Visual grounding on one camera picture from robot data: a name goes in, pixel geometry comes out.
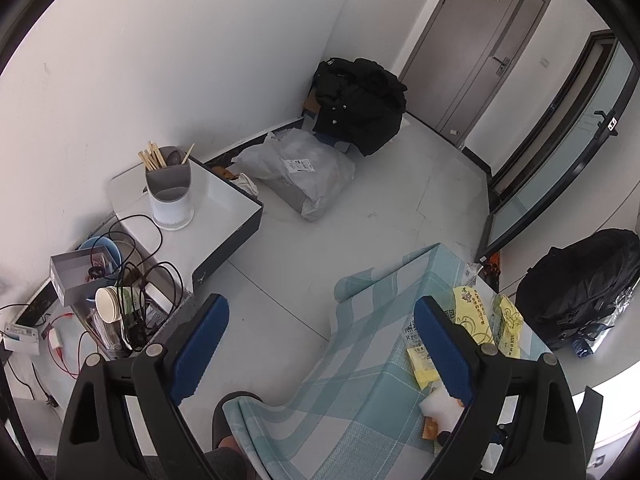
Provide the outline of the yellow plastic bag left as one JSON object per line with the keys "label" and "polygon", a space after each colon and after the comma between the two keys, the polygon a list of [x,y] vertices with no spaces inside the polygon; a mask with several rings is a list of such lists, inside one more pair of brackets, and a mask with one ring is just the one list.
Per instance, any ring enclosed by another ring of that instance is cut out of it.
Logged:
{"label": "yellow plastic bag left", "polygon": [[[445,300],[437,300],[437,302],[446,311],[450,320],[463,326],[477,344],[495,342],[484,304],[475,288],[455,287],[447,305]],[[424,390],[432,382],[438,382],[439,374],[416,329],[414,318],[410,318],[410,322],[402,330],[402,336],[419,389]]]}

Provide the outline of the yellow plastic bag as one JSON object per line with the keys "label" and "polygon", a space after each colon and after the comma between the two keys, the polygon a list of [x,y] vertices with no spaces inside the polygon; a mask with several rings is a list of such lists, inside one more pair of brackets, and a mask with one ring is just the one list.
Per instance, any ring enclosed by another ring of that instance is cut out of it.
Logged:
{"label": "yellow plastic bag", "polygon": [[524,318],[515,304],[504,295],[495,298],[494,313],[498,316],[498,349],[508,358],[519,359]]}
{"label": "yellow plastic bag", "polygon": [[[450,320],[463,326],[477,344],[495,342],[484,304],[475,288],[455,287],[447,305],[445,300],[437,300],[437,302],[446,311]],[[432,382],[438,382],[439,374],[416,329],[414,318],[410,318],[410,322],[402,330],[402,336],[419,389],[424,390]]]}

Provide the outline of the yellow plastic bag right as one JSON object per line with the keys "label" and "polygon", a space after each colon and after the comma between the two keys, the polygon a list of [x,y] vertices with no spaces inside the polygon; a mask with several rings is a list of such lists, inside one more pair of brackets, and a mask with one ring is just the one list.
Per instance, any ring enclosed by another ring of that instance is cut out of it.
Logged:
{"label": "yellow plastic bag right", "polygon": [[524,318],[515,304],[504,295],[495,298],[494,313],[498,316],[498,349],[508,358],[519,359]]}

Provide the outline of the brown snack packet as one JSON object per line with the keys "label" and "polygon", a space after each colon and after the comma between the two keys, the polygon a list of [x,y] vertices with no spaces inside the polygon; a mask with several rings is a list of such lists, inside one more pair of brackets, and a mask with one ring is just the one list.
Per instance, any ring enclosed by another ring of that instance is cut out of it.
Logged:
{"label": "brown snack packet", "polygon": [[422,430],[422,439],[427,441],[436,441],[439,435],[438,422],[433,417],[426,416]]}

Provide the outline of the teal plaid tablecloth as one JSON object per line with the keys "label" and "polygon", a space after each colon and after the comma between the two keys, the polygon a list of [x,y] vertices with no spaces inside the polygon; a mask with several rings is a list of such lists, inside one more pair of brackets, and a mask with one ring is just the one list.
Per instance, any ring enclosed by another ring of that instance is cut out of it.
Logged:
{"label": "teal plaid tablecloth", "polygon": [[469,264],[435,244],[342,278],[328,348],[292,399],[271,406],[240,396],[224,404],[258,478],[422,478],[435,451],[422,437],[426,394],[404,330],[423,296],[451,313],[454,288],[471,275]]}

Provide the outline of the white paper cup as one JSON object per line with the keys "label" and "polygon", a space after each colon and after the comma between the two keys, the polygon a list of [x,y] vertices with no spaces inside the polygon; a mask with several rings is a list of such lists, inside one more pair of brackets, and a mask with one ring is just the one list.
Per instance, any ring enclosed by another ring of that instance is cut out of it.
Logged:
{"label": "white paper cup", "polygon": [[122,308],[115,286],[101,287],[94,296],[96,312],[102,322],[114,330],[124,347],[131,350],[131,344],[127,341],[124,322],[122,322]]}

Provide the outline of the person's dark trouser leg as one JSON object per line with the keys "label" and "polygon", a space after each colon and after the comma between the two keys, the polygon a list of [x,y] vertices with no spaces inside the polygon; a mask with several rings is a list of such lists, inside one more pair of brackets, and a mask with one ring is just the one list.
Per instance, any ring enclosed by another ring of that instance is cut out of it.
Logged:
{"label": "person's dark trouser leg", "polygon": [[232,436],[221,439],[213,451],[205,454],[205,458],[218,479],[245,480],[250,472],[247,461]]}

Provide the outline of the black hanging jacket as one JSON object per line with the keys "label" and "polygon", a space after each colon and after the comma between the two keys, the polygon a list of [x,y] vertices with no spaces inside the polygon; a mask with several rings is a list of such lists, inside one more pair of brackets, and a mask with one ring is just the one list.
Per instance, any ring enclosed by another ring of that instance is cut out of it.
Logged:
{"label": "black hanging jacket", "polygon": [[612,314],[617,297],[638,277],[638,235],[601,230],[551,248],[518,284],[515,307],[546,346],[558,350]]}

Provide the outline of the silver folded umbrella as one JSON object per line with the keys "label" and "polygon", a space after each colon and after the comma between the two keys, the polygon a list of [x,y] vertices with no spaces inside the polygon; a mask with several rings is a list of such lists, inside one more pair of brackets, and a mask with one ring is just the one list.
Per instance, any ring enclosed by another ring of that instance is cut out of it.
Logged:
{"label": "silver folded umbrella", "polygon": [[605,337],[608,336],[608,333],[615,327],[631,304],[638,287],[639,282],[635,282],[624,289],[606,308],[607,315],[590,321],[578,330],[570,345],[579,359],[588,358],[597,352]]}

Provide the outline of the grey cardboard box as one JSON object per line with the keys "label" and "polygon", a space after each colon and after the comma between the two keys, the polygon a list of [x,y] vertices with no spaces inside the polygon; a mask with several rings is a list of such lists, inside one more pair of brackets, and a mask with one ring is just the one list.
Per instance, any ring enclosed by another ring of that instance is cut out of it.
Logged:
{"label": "grey cardboard box", "polygon": [[96,291],[115,281],[117,262],[105,247],[88,248],[52,256],[50,280],[65,307],[89,300]]}

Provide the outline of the white side table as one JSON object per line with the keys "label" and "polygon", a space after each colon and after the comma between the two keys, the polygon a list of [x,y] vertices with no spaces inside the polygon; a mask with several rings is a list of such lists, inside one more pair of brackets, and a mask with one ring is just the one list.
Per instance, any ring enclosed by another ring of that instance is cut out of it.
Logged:
{"label": "white side table", "polygon": [[178,231],[160,231],[152,221],[141,165],[108,182],[106,195],[140,252],[171,262],[195,292],[259,229],[264,206],[197,160],[190,166],[194,216]]}

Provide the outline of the white cylindrical holder cup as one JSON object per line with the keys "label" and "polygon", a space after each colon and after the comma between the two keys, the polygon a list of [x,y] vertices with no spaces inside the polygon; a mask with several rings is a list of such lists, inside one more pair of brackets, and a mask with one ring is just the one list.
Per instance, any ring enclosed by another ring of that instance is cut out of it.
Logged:
{"label": "white cylindrical holder cup", "polygon": [[152,218],[162,230],[180,230],[194,216],[189,154],[178,146],[158,146],[154,142],[149,142],[148,147],[138,153],[144,167]]}

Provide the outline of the grey parcel bag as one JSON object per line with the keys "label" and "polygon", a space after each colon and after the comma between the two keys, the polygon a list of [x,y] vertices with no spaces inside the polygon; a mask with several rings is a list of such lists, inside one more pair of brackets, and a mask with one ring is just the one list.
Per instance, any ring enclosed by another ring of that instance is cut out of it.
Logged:
{"label": "grey parcel bag", "polygon": [[307,221],[321,218],[355,177],[355,164],[345,154],[299,128],[268,133],[232,164]]}

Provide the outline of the glass sliding door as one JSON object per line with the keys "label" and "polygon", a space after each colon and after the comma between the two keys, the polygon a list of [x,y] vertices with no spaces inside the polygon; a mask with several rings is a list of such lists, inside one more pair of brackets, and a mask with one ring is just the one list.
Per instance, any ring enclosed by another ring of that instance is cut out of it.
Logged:
{"label": "glass sliding door", "polygon": [[616,136],[638,82],[639,70],[614,32],[592,32],[544,114],[488,180],[489,214],[477,262],[528,228]]}

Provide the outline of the black backpack on floor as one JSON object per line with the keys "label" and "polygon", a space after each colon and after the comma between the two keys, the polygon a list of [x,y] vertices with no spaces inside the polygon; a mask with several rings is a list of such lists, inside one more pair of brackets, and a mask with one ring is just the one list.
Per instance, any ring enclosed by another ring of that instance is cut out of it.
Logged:
{"label": "black backpack on floor", "polygon": [[382,65],[365,58],[329,58],[312,78],[318,104],[314,133],[377,152],[398,133],[407,107],[407,86]]}

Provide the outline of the grey door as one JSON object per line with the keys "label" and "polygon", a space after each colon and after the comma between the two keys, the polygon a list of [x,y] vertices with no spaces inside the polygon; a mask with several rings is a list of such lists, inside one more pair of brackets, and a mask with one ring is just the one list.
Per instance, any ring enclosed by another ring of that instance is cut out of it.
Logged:
{"label": "grey door", "polygon": [[401,72],[407,112],[460,148],[548,0],[440,0]]}

